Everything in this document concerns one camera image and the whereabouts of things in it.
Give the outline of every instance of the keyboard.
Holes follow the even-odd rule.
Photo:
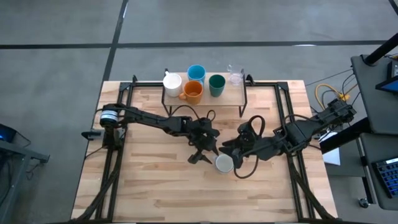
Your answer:
[[[398,197],[398,158],[375,162],[373,167],[387,196]]]

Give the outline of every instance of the white cup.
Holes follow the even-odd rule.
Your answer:
[[[166,76],[163,78],[163,86],[166,94],[171,97],[178,97],[182,93],[182,79],[176,73],[165,72]]]
[[[220,173],[227,174],[232,169],[234,169],[234,162],[232,161],[232,158],[228,155],[221,154],[215,157],[215,166]]]

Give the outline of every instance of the glass cup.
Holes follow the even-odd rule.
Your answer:
[[[243,80],[243,67],[240,65],[228,65],[227,71],[229,71],[229,81],[232,85],[237,86]]]

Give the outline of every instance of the metal post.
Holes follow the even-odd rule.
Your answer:
[[[393,35],[389,40],[377,48],[373,53],[368,55],[363,61],[366,65],[373,65],[380,58],[388,54],[392,49],[398,45],[398,33]]]

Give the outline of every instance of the mug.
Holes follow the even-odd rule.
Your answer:
[[[182,79],[176,73],[165,72],[166,76],[163,78],[163,86],[166,94],[171,97],[178,97],[182,92]]]
[[[227,174],[234,169],[234,162],[231,157],[226,154],[221,154],[215,157],[215,166],[218,172]]]
[[[181,93],[178,97],[180,100],[185,100],[186,102],[197,105],[203,94],[203,86],[198,81],[188,81],[185,84],[183,93]]]
[[[222,75],[212,75],[209,79],[210,95],[219,97],[224,91],[225,78]]]
[[[188,79],[200,82],[202,85],[205,83],[206,70],[201,65],[191,65],[187,71]]]

